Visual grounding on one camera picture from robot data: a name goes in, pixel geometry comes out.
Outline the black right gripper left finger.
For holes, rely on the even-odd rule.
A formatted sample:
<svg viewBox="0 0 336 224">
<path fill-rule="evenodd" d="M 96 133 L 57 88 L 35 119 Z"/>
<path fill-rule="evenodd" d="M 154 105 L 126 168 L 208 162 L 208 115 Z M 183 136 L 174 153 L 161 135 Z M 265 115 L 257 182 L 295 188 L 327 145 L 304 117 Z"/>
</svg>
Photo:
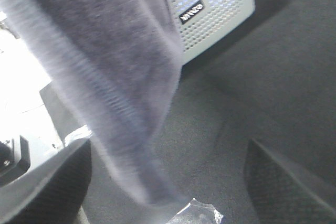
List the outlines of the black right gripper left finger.
<svg viewBox="0 0 336 224">
<path fill-rule="evenodd" d="M 91 175 L 90 141 L 76 140 L 1 188 L 1 223 L 74 223 Z"/>
</svg>

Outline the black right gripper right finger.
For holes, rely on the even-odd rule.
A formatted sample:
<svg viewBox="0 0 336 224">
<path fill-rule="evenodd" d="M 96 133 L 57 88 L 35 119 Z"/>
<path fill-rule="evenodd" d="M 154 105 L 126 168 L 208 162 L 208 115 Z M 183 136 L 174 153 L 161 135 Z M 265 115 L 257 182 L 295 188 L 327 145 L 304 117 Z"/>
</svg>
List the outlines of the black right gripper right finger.
<svg viewBox="0 0 336 224">
<path fill-rule="evenodd" d="M 257 140 L 244 180 L 260 223 L 335 223 L 335 187 Z"/>
</svg>

